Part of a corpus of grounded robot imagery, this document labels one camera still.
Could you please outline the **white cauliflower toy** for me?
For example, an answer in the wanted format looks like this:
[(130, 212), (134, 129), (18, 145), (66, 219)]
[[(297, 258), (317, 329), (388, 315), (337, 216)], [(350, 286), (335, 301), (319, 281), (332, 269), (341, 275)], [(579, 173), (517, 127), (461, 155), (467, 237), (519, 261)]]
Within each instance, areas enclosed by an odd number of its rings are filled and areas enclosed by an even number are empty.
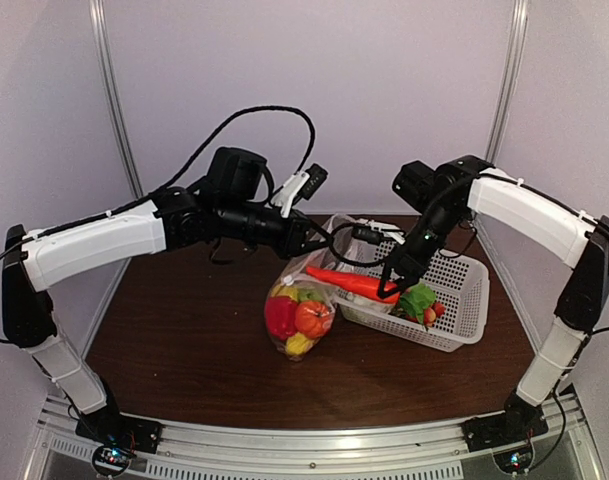
[(394, 305), (391, 303), (386, 303), (386, 302), (381, 302), (381, 301), (375, 301), (372, 299), (369, 299), (367, 297), (361, 296), (361, 295), (357, 295), (351, 292), (348, 292), (346, 294), (346, 300), (351, 302), (354, 305), (366, 308), (366, 309), (370, 309), (372, 311), (376, 311), (379, 313), (384, 313), (384, 314), (388, 314), (392, 311), (392, 309), (394, 308)]

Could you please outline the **red bell pepper toy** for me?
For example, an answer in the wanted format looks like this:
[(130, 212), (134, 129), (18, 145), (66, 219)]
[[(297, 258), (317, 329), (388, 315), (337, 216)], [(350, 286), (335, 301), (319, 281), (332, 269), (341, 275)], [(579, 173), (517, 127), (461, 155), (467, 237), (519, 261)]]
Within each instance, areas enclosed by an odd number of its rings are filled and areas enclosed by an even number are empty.
[(287, 296), (269, 298), (265, 303), (265, 325), (268, 332), (279, 340), (287, 340), (297, 332), (295, 315), (298, 303)]

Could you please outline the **green leafy vegetable toy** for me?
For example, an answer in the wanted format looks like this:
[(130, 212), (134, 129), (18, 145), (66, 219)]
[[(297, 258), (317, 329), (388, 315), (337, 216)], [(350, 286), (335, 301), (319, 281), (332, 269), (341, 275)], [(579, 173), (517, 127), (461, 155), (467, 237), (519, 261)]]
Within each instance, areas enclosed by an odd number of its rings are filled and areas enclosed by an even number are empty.
[(400, 295), (397, 307), (407, 316), (424, 321), (424, 312), (436, 302), (436, 293), (427, 285), (419, 283)]

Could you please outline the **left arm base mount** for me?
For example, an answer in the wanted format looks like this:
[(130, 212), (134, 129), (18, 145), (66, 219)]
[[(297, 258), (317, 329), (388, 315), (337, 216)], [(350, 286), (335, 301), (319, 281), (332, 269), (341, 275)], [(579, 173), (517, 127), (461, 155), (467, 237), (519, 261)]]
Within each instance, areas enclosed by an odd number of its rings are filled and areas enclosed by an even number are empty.
[(122, 414), (103, 422), (81, 415), (75, 433), (98, 443), (91, 454), (91, 466), (101, 477), (115, 478), (133, 465), (138, 453), (157, 452), (162, 424)]

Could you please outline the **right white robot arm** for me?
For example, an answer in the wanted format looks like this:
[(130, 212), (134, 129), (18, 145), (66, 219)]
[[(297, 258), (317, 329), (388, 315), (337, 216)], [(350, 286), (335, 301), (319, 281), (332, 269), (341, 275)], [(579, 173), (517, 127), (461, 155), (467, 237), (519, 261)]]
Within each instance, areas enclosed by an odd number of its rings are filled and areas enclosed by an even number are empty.
[(467, 155), (433, 169), (403, 165), (393, 191), (420, 220), (383, 262), (377, 295), (387, 299), (417, 284), (461, 222), (485, 215), (552, 252), (572, 271), (542, 347), (505, 403), (496, 430), (519, 440), (538, 408), (593, 335), (609, 296), (609, 218), (596, 219)]

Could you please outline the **green apple toy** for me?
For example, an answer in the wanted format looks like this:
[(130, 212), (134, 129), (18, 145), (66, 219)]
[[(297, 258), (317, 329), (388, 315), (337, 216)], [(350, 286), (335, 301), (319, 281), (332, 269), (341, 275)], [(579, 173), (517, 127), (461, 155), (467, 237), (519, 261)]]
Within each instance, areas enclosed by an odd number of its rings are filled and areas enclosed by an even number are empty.
[(327, 303), (328, 298), (327, 298), (327, 295), (322, 290), (319, 290), (319, 289), (314, 289), (314, 288), (299, 289), (299, 301), (298, 302), (303, 303), (303, 302), (311, 302), (311, 301)]

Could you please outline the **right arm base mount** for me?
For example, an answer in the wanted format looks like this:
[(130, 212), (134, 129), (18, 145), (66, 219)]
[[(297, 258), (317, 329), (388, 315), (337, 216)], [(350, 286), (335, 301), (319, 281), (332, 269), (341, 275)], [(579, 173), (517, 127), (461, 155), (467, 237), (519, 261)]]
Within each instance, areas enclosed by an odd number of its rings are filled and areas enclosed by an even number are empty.
[(507, 413), (473, 417), (462, 424), (468, 451), (490, 450), (495, 466), (504, 474), (527, 473), (534, 465), (533, 440), (549, 431), (543, 417), (523, 426)]

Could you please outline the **clear dotted zip bag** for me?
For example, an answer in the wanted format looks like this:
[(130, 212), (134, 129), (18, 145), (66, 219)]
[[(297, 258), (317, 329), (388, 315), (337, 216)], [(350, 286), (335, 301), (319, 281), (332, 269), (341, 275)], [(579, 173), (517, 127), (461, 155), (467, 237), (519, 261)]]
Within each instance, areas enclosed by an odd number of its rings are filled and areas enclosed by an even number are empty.
[(306, 273), (308, 267), (356, 273), (362, 246), (379, 247), (402, 238), (402, 230), (389, 223), (354, 219), (336, 214), (314, 233), (314, 241), (333, 236), (334, 255), (327, 248), (291, 260), (275, 281), (264, 305), (265, 327), (277, 350), (300, 361), (331, 330), (341, 288)]

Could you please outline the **orange carrot toy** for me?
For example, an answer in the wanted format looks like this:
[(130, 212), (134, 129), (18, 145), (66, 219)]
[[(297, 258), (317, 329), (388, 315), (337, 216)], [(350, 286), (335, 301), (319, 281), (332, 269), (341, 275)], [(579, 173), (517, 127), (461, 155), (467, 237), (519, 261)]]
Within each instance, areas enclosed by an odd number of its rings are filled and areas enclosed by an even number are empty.
[(305, 268), (305, 273), (318, 281), (340, 287), (349, 293), (365, 297), (372, 301), (395, 304), (400, 298), (399, 292), (393, 293), (385, 298), (380, 297), (378, 295), (378, 289), (381, 280), (378, 278), (355, 273), (321, 269), (313, 266), (307, 266)]

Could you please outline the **yellow lemon toy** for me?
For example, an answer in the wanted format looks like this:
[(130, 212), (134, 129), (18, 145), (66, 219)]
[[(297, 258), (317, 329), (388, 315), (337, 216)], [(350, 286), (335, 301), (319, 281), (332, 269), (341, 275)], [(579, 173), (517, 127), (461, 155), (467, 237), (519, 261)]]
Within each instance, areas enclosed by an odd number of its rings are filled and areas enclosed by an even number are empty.
[(296, 333), (286, 340), (285, 353), (290, 357), (300, 357), (308, 353), (315, 344), (315, 340), (306, 337), (302, 333)]

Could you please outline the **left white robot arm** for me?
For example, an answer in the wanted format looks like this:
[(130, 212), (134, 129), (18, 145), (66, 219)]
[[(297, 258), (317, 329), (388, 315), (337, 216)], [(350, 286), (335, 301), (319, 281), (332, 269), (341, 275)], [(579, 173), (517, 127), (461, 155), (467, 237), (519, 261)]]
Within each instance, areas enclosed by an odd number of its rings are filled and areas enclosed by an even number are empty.
[(314, 222), (295, 205), (310, 199), (327, 177), (314, 164), (258, 201), (260, 182), (272, 180), (266, 159), (221, 147), (207, 173), (186, 188), (163, 186), (129, 205), (67, 225), (10, 228), (0, 254), (1, 342), (31, 355), (105, 443), (121, 442), (127, 421), (99, 376), (59, 331), (49, 288), (117, 261), (224, 238), (248, 247), (268, 246), (282, 259), (321, 249), (323, 242), (308, 238)]

